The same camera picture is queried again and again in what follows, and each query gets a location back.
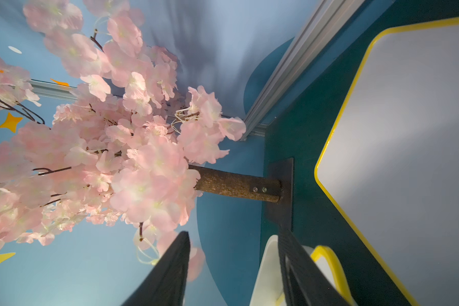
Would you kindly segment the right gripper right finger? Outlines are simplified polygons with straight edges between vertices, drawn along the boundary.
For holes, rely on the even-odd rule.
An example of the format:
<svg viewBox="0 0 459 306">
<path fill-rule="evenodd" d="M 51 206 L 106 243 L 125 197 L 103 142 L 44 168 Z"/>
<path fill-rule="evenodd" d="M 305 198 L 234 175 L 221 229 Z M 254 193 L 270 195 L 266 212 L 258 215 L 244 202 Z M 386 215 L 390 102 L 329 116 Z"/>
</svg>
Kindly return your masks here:
<svg viewBox="0 0 459 306">
<path fill-rule="evenodd" d="M 287 305 L 348 305 L 287 228 L 279 229 L 278 251 Z"/>
</svg>

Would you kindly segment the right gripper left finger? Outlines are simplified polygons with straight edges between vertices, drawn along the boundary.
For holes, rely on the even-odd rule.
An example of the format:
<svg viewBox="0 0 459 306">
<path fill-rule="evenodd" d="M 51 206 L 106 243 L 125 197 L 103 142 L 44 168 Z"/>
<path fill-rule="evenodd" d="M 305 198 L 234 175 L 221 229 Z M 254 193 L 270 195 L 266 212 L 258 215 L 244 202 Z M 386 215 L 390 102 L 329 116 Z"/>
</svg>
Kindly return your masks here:
<svg viewBox="0 0 459 306">
<path fill-rule="evenodd" d="M 189 270 L 189 233 L 169 233 L 156 244 L 158 262 L 124 305 L 183 305 Z"/>
</svg>

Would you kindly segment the yellow-edged whiteboard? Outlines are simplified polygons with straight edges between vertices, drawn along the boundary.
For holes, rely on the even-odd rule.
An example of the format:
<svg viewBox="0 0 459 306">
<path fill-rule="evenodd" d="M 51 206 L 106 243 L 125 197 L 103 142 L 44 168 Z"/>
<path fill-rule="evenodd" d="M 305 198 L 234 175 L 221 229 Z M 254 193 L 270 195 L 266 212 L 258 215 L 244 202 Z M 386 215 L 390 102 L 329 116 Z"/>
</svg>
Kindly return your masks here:
<svg viewBox="0 0 459 306">
<path fill-rule="evenodd" d="M 314 170 L 412 305 L 459 305 L 459 17 L 389 28 Z"/>
<path fill-rule="evenodd" d="M 317 246 L 313 249 L 303 248 L 333 288 L 348 302 L 348 305 L 356 305 L 344 269 L 332 249 L 326 246 Z"/>
</svg>

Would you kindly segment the white plastic storage box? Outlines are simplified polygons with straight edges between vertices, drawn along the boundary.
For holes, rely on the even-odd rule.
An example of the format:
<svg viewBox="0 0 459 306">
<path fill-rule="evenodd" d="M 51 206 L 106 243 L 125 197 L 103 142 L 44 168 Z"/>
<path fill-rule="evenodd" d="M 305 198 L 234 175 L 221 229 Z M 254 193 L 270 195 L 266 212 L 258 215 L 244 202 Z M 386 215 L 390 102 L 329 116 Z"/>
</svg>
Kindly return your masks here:
<svg viewBox="0 0 459 306">
<path fill-rule="evenodd" d="M 271 236 L 265 246 L 250 306 L 286 305 L 278 250 L 278 236 Z"/>
</svg>

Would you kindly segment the yellow-edged whiteboard back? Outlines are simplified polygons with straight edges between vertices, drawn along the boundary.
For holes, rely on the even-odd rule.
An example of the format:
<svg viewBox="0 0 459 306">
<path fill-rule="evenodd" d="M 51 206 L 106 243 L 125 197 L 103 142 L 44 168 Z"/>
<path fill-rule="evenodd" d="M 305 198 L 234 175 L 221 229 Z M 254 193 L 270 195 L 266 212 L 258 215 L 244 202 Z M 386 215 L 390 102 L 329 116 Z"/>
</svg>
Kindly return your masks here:
<svg viewBox="0 0 459 306">
<path fill-rule="evenodd" d="M 459 17 L 389 28 L 314 170 L 412 305 L 459 305 Z"/>
</svg>

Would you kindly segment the pink cherry blossom tree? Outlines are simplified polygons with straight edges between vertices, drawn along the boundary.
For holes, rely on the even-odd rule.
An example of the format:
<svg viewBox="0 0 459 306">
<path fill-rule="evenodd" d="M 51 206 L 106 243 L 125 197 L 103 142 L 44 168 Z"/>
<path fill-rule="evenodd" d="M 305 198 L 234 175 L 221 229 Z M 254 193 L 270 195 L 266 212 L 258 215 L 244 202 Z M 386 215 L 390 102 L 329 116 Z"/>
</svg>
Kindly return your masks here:
<svg viewBox="0 0 459 306">
<path fill-rule="evenodd" d="M 158 240 L 185 225 L 203 193 L 276 203 L 281 184 L 205 168 L 224 158 L 219 144 L 246 132 L 224 117 L 203 87 L 177 90 L 177 58 L 146 46 L 141 11 L 128 1 L 86 1 L 107 24 L 108 41 L 83 33 L 69 1 L 28 1 L 29 27 L 80 80 L 73 103 L 51 125 L 26 106 L 38 104 L 28 71 L 0 58 L 0 110 L 13 132 L 0 143 L 0 264 L 6 243 L 49 245 L 83 221 L 136 226 L 140 262 L 155 265 Z"/>
</svg>

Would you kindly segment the horizontal aluminium back bar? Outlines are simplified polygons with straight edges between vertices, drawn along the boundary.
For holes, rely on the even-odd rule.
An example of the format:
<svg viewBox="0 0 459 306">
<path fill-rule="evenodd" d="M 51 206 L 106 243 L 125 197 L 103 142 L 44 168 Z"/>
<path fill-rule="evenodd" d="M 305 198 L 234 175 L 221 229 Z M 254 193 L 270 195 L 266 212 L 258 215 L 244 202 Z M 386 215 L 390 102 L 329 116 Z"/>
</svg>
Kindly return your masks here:
<svg viewBox="0 0 459 306">
<path fill-rule="evenodd" d="M 247 130 L 242 140 L 246 140 L 256 129 L 267 113 L 364 2 L 364 0 L 325 0 L 317 3 L 317 9 L 301 32 L 294 37 L 247 114 L 244 120 Z"/>
</svg>

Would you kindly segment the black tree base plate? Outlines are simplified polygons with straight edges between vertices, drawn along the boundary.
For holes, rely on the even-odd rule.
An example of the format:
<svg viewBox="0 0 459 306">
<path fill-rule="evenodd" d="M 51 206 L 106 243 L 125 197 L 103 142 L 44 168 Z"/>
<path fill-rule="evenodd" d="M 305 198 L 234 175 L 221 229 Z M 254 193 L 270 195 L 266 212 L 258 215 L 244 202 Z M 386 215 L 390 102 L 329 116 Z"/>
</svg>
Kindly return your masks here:
<svg viewBox="0 0 459 306">
<path fill-rule="evenodd" d="M 280 182 L 276 195 L 277 203 L 265 203 L 265 217 L 274 224 L 292 230 L 293 225 L 293 193 L 294 193 L 294 158 L 282 159 L 270 163 L 268 177 Z"/>
</svg>

